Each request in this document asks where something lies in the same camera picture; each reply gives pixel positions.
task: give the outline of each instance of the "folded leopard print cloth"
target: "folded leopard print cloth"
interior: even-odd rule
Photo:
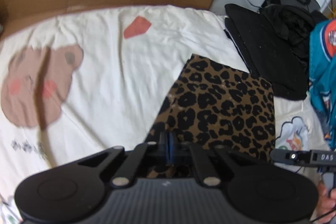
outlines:
[[[205,149],[222,144],[269,161],[275,145],[273,88],[261,77],[193,54],[146,141],[158,141],[160,132],[174,132],[180,141]]]

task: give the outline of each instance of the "black garment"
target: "black garment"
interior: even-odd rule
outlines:
[[[309,78],[309,36],[315,21],[305,9],[289,5],[270,5],[260,9],[274,28],[275,34],[288,42],[294,56]]]
[[[235,4],[225,6],[226,29],[250,69],[273,84],[274,95],[304,100],[308,89],[305,70],[291,45],[278,37],[265,16]]]

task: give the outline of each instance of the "mattress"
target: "mattress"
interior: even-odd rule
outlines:
[[[27,176],[141,143],[191,54],[248,72],[224,28],[224,17],[209,11],[139,6],[57,16],[6,38],[0,52],[4,221],[20,220],[12,196]],[[37,115],[30,87],[42,74],[48,77],[39,88],[49,101],[41,105],[47,114]],[[275,97],[274,107],[276,147],[328,149],[308,97]]]

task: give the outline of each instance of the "bear print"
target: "bear print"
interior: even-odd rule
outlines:
[[[25,47],[8,65],[1,90],[1,108],[18,127],[45,129],[61,114],[72,73],[83,61],[78,45],[51,49]]]

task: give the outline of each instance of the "black folded clothing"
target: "black folded clothing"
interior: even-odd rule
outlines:
[[[273,84],[274,95],[289,100],[306,98],[308,81],[300,61],[263,15],[235,4],[225,6],[226,30],[252,75]]]

